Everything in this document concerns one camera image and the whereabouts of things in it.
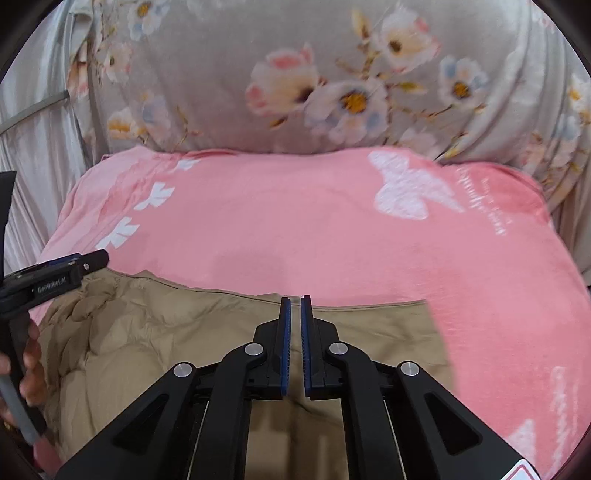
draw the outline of khaki fabric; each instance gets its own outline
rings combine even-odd
[[[219,362],[277,318],[281,297],[189,289],[102,270],[57,299],[41,323],[50,397],[45,414],[74,455],[174,364]],[[247,479],[347,478],[340,403],[304,398],[299,299],[292,299],[288,398],[253,403]],[[452,369],[425,302],[322,308],[341,340],[373,360],[414,360],[452,389]]]

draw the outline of red and white label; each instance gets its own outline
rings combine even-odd
[[[527,460],[520,460],[501,480],[540,480]]]

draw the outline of white leaf print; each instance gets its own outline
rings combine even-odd
[[[423,198],[455,212],[464,212],[453,198],[453,190],[443,180],[428,171],[410,169],[408,157],[393,152],[371,152],[368,157],[384,178],[384,186],[375,196],[379,212],[409,220],[425,220],[429,211]]]
[[[550,404],[550,411],[556,414],[556,449],[552,454],[552,467],[548,478],[552,478],[563,465],[565,458],[566,443],[571,435],[568,424],[568,408],[570,404],[565,379],[566,368],[554,367],[550,374],[550,385],[553,388],[553,398]]]
[[[196,163],[199,163],[199,160],[179,160],[177,166],[173,168],[173,172],[177,170],[190,170]]]
[[[526,419],[505,441],[535,465],[535,422],[532,419]]]
[[[152,205],[154,207],[159,207],[162,205],[166,200],[170,198],[170,196],[174,192],[174,187],[165,189],[164,186],[166,184],[162,183],[161,181],[157,181],[152,185],[152,191],[150,192],[150,196],[144,200],[143,202],[139,202],[135,207],[134,210],[141,211],[148,207],[148,205]]]
[[[577,431],[579,429],[579,380],[573,385],[573,418],[570,424],[570,431],[573,434],[573,441],[571,449],[574,450],[577,447],[579,440],[577,439]]]
[[[113,244],[113,247],[119,248],[123,245],[139,228],[139,225],[129,225],[130,221],[130,217],[123,217],[115,228],[113,228],[113,231],[98,242],[95,248],[100,250],[102,248],[107,248],[109,244]]]

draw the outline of metal pivot screw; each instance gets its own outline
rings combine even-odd
[[[178,364],[173,369],[173,372],[177,377],[188,377],[192,371],[193,367],[189,364]]]
[[[420,369],[415,362],[404,362],[402,365],[400,365],[400,371],[409,377],[418,375],[419,370]]]
[[[250,356],[260,355],[263,351],[263,347],[260,343],[249,343],[244,347],[244,352]]]
[[[342,342],[335,342],[330,345],[329,350],[330,353],[333,353],[335,355],[344,355],[347,353],[347,350],[349,350],[349,347],[347,347]]]

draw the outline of bed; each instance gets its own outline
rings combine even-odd
[[[319,306],[426,300],[456,395],[543,478],[591,421],[591,301],[541,190],[509,167],[391,147],[135,147],[82,177],[40,260],[96,248],[114,270],[189,287]]]
[[[43,228],[40,177],[20,178],[8,271],[106,248],[115,270],[189,287],[426,300],[455,393],[558,472],[591,422],[591,79],[542,10],[95,0],[46,25],[71,28],[56,88],[76,140],[47,160],[67,181]],[[28,251],[23,225],[43,232]]]

